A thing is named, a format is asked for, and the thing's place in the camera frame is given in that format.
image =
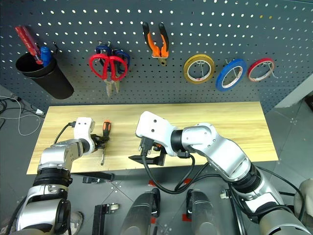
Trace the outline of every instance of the white cable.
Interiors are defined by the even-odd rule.
[[[37,117],[36,115],[33,115],[33,114],[28,114],[28,115],[25,115],[25,116],[22,116],[21,117],[21,113],[22,113],[22,107],[21,107],[21,104],[15,99],[15,98],[11,98],[11,97],[6,97],[6,96],[3,96],[3,95],[0,95],[0,97],[4,97],[4,98],[8,98],[8,99],[13,99],[13,100],[15,100],[18,104],[19,104],[19,107],[20,107],[20,114],[19,114],[19,117],[0,117],[0,118],[2,118],[2,119],[18,119],[19,120],[19,125],[18,125],[18,130],[19,130],[19,134],[21,135],[21,136],[29,136],[29,135],[31,135],[31,134],[33,134],[35,131],[37,131],[38,130],[38,128],[40,127],[40,124],[41,124],[41,119],[39,118],[39,117]],[[36,127],[36,129],[35,130],[33,130],[32,132],[30,132],[30,133],[28,133],[28,134],[22,134],[21,133],[21,131],[20,131],[20,120],[21,120],[21,118],[23,118],[23,117],[27,117],[27,116],[34,116],[35,118],[38,118],[39,119],[39,124],[38,124],[38,126]]]

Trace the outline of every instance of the orange pliers handle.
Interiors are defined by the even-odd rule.
[[[161,38],[163,41],[163,46],[160,50],[160,48],[158,46],[155,45],[154,41],[152,40],[151,37],[151,33],[149,30],[149,25],[147,22],[143,22],[142,23],[142,29],[143,29],[143,34],[146,40],[146,43],[149,47],[149,49],[152,51],[152,56],[153,57],[164,57],[167,58],[169,55],[169,40],[168,40],[168,36],[164,27],[163,23],[159,23],[158,24],[158,28],[160,30],[160,34],[161,34]]]

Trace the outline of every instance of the black cup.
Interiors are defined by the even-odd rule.
[[[53,57],[50,63],[43,67],[36,63],[30,53],[26,53],[17,60],[15,66],[22,74],[31,78],[56,99],[69,98],[74,92],[74,88],[59,69],[58,63]]]

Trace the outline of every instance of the gray perforated pegboard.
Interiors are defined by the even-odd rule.
[[[164,22],[170,40],[166,67],[151,58],[141,21],[160,45],[157,23]],[[29,25],[40,45],[60,48],[59,67],[73,85],[65,100],[51,98],[15,68],[26,51],[14,27]],[[1,79],[3,86],[37,107],[119,103],[190,103],[260,100],[270,110],[312,72],[313,4],[290,0],[36,0],[1,1]],[[121,91],[110,99],[104,83],[89,69],[98,40],[110,40],[132,58]],[[182,68],[192,55],[205,53],[216,64],[214,77],[200,85],[186,82]],[[249,67],[271,57],[273,76],[250,82],[245,75],[228,92],[215,81],[225,59],[242,58]]]

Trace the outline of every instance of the wooden table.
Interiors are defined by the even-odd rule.
[[[97,135],[102,135],[105,119],[112,122],[112,130],[110,141],[106,144],[104,165],[100,165],[102,150],[98,150],[75,160],[72,173],[143,168],[142,164],[128,157],[139,154],[140,139],[135,136],[135,130],[144,111],[167,119],[179,129],[199,122],[209,122],[221,136],[235,141],[252,162],[278,160],[259,102],[51,106],[41,128],[27,174],[37,173],[43,150],[53,144],[55,137],[68,122],[75,121],[78,117],[93,118],[93,133]],[[73,128],[68,127],[59,141],[71,138]],[[149,157],[155,156],[158,156],[157,152],[152,152]],[[206,158],[197,154],[194,156],[196,164],[206,162]],[[164,166],[190,164],[190,159],[166,156]]]

